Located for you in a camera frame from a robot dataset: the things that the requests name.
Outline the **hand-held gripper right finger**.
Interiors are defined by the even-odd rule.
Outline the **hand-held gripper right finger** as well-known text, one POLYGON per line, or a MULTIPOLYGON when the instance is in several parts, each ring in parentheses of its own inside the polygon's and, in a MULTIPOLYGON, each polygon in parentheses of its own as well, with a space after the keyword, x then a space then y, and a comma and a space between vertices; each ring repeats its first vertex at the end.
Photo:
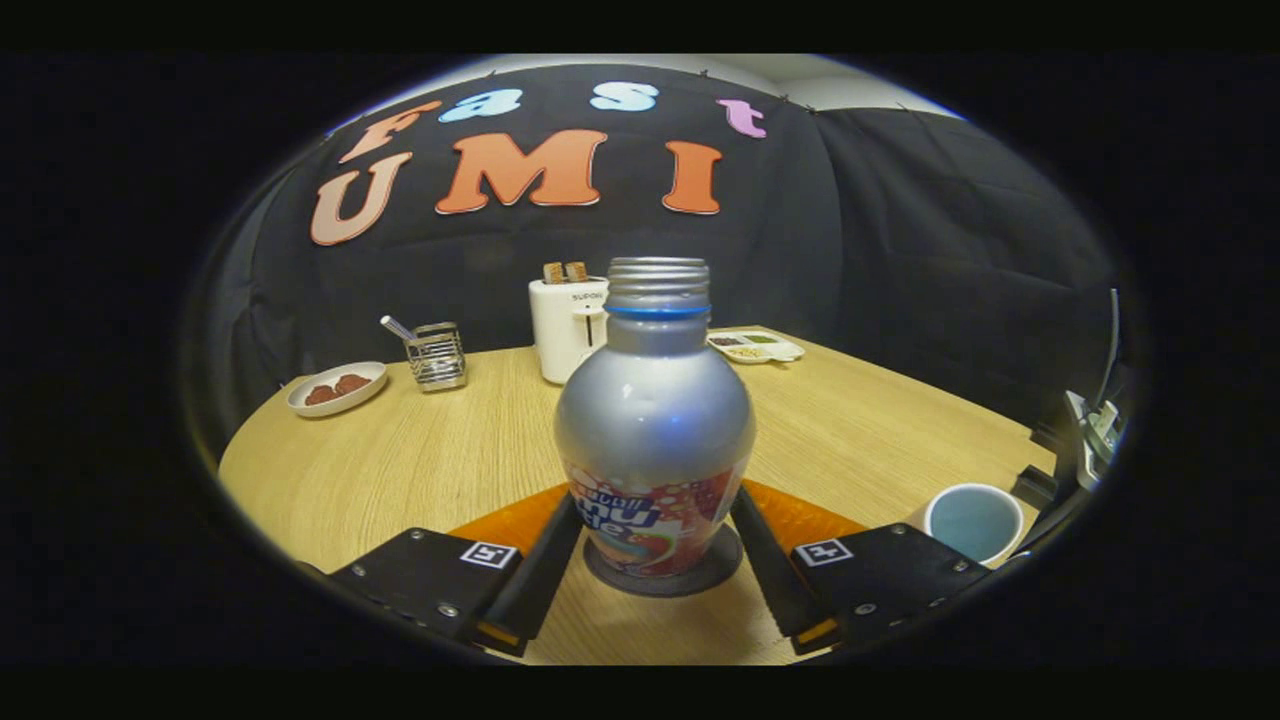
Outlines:
POLYGON ((991 570, 905 523, 867 528, 744 480, 731 518, 774 624, 799 655, 905 635, 991 570))

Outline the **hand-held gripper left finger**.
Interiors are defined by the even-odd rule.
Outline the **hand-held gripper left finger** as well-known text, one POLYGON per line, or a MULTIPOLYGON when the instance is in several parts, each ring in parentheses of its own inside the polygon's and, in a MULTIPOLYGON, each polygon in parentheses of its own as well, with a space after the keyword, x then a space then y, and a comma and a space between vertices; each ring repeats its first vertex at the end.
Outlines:
POLYGON ((581 529, 568 491, 556 487, 451 532, 411 527, 328 578, 412 632, 521 657, 581 529))

